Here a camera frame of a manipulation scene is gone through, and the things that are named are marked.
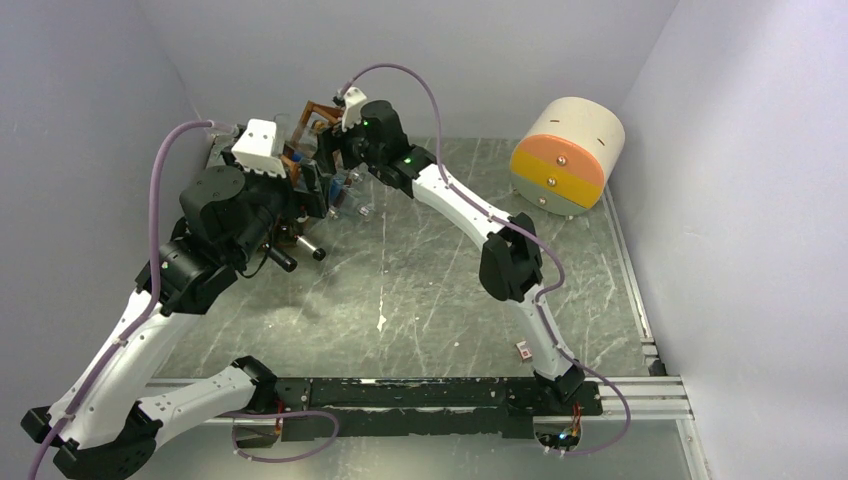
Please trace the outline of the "brown wooden wine rack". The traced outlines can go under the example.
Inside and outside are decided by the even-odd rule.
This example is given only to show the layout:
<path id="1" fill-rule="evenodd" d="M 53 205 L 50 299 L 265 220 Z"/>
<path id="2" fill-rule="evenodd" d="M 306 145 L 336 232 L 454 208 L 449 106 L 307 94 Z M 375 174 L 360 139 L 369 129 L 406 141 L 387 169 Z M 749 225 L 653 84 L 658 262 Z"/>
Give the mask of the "brown wooden wine rack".
<path id="1" fill-rule="evenodd" d="M 313 101 L 306 103 L 296 123 L 292 123 L 288 115 L 279 114 L 274 117 L 287 135 L 279 158 L 289 175 L 290 183 L 296 189 L 307 188 L 301 171 L 301 163 L 304 158 L 311 159 L 317 152 L 318 134 L 328 127 L 335 126 L 341 117 L 342 110 L 339 107 Z M 337 216 L 342 206 L 349 206 L 352 203 L 352 195 L 348 190 L 352 186 L 353 178 L 349 173 L 340 170 L 341 159 L 338 153 L 334 153 L 334 161 L 338 168 L 337 175 L 326 189 L 331 217 Z"/>

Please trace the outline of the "dark bottle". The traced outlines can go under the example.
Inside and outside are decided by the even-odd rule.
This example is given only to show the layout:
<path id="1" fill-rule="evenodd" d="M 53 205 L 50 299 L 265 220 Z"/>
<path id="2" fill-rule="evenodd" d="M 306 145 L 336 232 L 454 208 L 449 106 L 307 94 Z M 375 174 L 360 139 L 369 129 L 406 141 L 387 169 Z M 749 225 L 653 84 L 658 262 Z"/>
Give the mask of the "dark bottle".
<path id="1" fill-rule="evenodd" d="M 234 165 L 236 163 L 236 158 L 232 153 L 232 147 L 240 138 L 243 131 L 244 129 L 242 126 L 239 125 L 233 134 L 213 134 L 206 167 L 211 168 L 216 166 Z"/>

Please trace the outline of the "green glass wine bottle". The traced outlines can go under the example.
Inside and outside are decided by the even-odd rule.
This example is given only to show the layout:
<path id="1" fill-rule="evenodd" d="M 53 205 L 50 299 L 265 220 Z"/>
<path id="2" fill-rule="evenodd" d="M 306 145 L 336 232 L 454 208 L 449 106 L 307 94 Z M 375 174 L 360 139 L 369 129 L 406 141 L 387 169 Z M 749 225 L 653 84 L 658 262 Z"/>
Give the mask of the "green glass wine bottle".
<path id="1" fill-rule="evenodd" d="M 298 247 L 307 251 L 309 255 L 316 261 L 323 261 L 327 256 L 327 253 L 323 248 L 316 245 L 304 235 L 298 235 L 295 238 L 295 244 Z"/>

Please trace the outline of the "clear glass bottle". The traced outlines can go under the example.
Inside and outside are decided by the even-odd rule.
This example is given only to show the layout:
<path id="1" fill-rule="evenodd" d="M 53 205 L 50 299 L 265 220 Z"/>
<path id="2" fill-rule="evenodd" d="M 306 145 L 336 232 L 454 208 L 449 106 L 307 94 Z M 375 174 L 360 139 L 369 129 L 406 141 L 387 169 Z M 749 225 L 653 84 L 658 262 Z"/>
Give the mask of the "clear glass bottle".
<path id="1" fill-rule="evenodd" d="M 277 124 L 275 155 L 292 163 L 302 157 L 312 158 L 318 149 L 319 132 L 339 120 L 336 109 L 314 103 L 308 103 L 297 115 L 275 114 L 272 119 Z"/>

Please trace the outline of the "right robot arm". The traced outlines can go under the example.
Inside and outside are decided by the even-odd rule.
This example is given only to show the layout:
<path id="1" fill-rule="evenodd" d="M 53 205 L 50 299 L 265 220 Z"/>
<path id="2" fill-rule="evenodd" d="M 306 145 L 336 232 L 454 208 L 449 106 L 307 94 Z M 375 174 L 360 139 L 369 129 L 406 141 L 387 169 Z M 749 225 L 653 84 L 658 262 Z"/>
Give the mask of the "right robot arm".
<path id="1" fill-rule="evenodd" d="M 411 143 L 398 113 L 385 100 L 347 105 L 333 100 L 337 120 L 317 133 L 317 161 L 334 169 L 361 165 L 383 184 L 430 206 L 459 228 L 480 252 L 479 281 L 495 300 L 509 306 L 531 351 L 539 398 L 550 413 L 562 414 L 578 399 L 585 373 L 557 327 L 542 275 L 544 243 L 526 214 L 508 215 L 463 185 L 437 156 Z"/>

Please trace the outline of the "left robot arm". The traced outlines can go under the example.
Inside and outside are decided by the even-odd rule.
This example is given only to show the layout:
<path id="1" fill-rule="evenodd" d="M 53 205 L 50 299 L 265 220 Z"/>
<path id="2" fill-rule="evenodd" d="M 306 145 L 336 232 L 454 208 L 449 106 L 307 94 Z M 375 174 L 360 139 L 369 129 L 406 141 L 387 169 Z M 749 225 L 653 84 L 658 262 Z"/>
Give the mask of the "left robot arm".
<path id="1" fill-rule="evenodd" d="M 25 432 L 68 479 L 126 479 L 165 443 L 207 420 L 236 413 L 281 413 L 277 377 L 240 357 L 182 389 L 143 391 L 176 343 L 217 298 L 243 278 L 253 258 L 286 270 L 295 262 L 273 244 L 275 228 L 323 217 L 329 183 L 313 165 L 293 183 L 233 159 L 204 170 L 181 194 L 181 217 L 155 242 L 114 330 L 81 377 L 53 405 L 29 410 Z"/>

